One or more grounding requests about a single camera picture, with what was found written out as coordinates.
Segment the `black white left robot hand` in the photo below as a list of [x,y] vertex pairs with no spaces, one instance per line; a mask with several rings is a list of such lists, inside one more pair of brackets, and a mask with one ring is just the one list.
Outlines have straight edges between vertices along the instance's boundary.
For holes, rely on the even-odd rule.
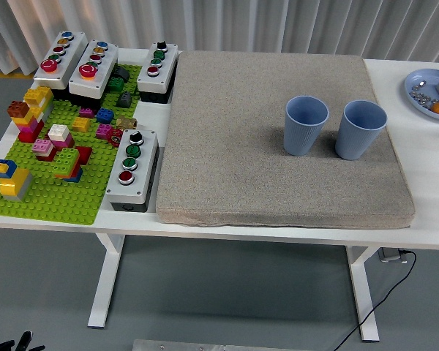
[[36,347],[29,348],[29,345],[31,343],[31,340],[33,339],[34,333],[32,331],[25,331],[18,343],[15,343],[14,339],[3,341],[0,343],[0,351],[11,351],[13,347],[15,347],[15,350],[21,350],[21,351],[42,351],[45,350],[45,345],[39,345]]

